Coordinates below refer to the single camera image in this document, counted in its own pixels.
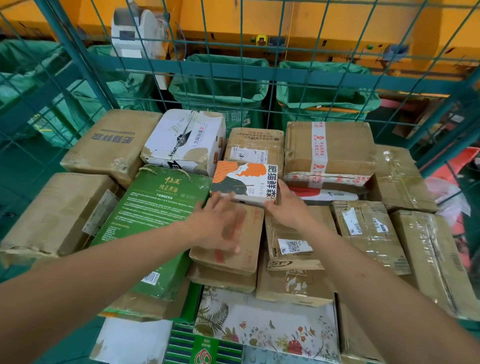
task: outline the hand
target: hand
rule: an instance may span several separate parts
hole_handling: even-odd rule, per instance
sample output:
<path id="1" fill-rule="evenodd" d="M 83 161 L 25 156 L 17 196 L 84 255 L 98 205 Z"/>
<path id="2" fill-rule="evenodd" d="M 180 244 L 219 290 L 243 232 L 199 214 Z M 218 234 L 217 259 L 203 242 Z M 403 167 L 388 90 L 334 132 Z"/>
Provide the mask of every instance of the hand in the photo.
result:
<path id="1" fill-rule="evenodd" d="M 282 180 L 278 180 L 280 187 L 281 202 L 275 205 L 272 201 L 265 202 L 265 209 L 270 212 L 277 221 L 289 228 L 299 229 L 302 223 L 313 218 L 307 205 Z"/>
<path id="2" fill-rule="evenodd" d="M 221 197 L 216 192 L 202 208 L 198 202 L 194 212 L 188 216 L 180 227 L 181 233 L 187 235 L 190 247 L 200 246 L 205 249 L 240 251 L 239 238 L 246 211 L 240 204 L 233 203 L 231 193 Z"/>

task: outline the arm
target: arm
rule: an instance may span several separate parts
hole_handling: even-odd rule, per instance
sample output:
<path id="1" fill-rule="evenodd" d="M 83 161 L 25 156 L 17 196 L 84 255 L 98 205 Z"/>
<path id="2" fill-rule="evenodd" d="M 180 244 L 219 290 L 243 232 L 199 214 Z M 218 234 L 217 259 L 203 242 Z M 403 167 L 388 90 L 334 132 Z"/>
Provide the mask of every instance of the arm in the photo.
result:
<path id="1" fill-rule="evenodd" d="M 229 199 L 216 194 L 184 221 L 94 246 L 1 284 L 2 361 L 32 362 L 193 246 L 237 251 L 234 237 L 245 211 Z"/>
<path id="2" fill-rule="evenodd" d="M 480 344 L 453 318 L 393 272 L 318 223 L 279 181 L 280 206 L 265 207 L 298 230 L 377 350 L 393 363 L 478 363 Z"/>

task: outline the green sack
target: green sack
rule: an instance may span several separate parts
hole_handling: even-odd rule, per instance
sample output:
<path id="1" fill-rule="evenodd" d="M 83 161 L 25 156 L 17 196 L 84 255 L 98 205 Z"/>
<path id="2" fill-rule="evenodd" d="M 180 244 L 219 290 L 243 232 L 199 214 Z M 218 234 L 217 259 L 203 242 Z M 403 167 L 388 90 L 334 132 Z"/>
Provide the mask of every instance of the green sack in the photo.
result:
<path id="1" fill-rule="evenodd" d="M 264 59 L 243 57 L 244 66 L 268 67 Z M 194 54 L 186 62 L 223 63 L 241 65 L 240 57 Z M 221 112 L 227 125 L 227 137 L 232 128 L 264 128 L 262 101 L 268 91 L 268 81 L 244 80 L 243 97 L 240 94 L 240 80 L 212 80 L 209 77 L 175 75 L 168 90 L 175 100 L 187 110 L 209 110 Z"/>
<path id="2" fill-rule="evenodd" d="M 348 63 L 339 62 L 313 62 L 312 71 L 325 71 L 332 73 L 344 73 Z M 310 62 L 280 62 L 279 68 L 308 70 Z M 348 67 L 348 73 L 370 74 L 370 70 L 363 66 L 351 64 Z M 338 91 L 335 102 L 336 89 L 307 87 L 305 95 L 300 106 L 300 100 L 303 94 L 303 85 L 289 84 L 288 82 L 278 82 L 276 86 L 276 99 L 281 106 L 282 114 L 275 114 L 275 126 L 282 125 L 283 131 L 289 121 L 363 121 L 367 113 L 377 109 L 381 100 L 376 92 L 369 98 L 371 90 L 357 89 L 353 87 L 342 87 Z"/>
<path id="3" fill-rule="evenodd" d="M 110 55 L 111 49 L 111 46 L 92 46 L 88 51 Z M 148 99 L 155 88 L 152 75 L 128 71 L 102 72 L 102 75 L 121 109 L 160 112 L 155 101 Z M 44 108 L 29 123 L 53 146 L 69 149 L 106 111 L 87 81 L 75 81 L 68 91 L 53 100 L 55 106 Z"/>
<path id="4" fill-rule="evenodd" d="M 0 113 L 21 102 L 21 95 L 42 86 L 69 61 L 68 53 L 56 42 L 19 39 L 0 42 Z M 33 128 L 24 128 L 9 136 L 22 139 L 35 134 Z"/>

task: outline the floral pattern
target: floral pattern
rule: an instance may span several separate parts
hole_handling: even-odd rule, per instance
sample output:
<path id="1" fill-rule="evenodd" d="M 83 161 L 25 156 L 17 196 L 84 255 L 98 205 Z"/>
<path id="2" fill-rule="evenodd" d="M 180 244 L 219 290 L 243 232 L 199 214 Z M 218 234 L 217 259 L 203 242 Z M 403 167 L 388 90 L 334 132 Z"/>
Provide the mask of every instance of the floral pattern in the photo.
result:
<path id="1" fill-rule="evenodd" d="M 333 304 L 309 307 L 205 287 L 194 333 L 316 360 L 338 361 Z"/>

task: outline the forearm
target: forearm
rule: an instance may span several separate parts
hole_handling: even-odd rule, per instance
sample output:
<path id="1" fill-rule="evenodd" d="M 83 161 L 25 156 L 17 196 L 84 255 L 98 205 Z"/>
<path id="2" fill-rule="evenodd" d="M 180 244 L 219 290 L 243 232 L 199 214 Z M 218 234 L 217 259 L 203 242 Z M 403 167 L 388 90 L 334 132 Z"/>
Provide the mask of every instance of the forearm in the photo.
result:
<path id="1" fill-rule="evenodd" d="M 476 340 L 419 291 L 327 227 L 306 221 L 299 231 L 388 363 L 478 362 Z"/>
<path id="2" fill-rule="evenodd" d="M 177 224 L 91 247 L 1 284 L 0 342 L 8 345 L 0 345 L 0 357 L 33 361 L 186 250 Z"/>

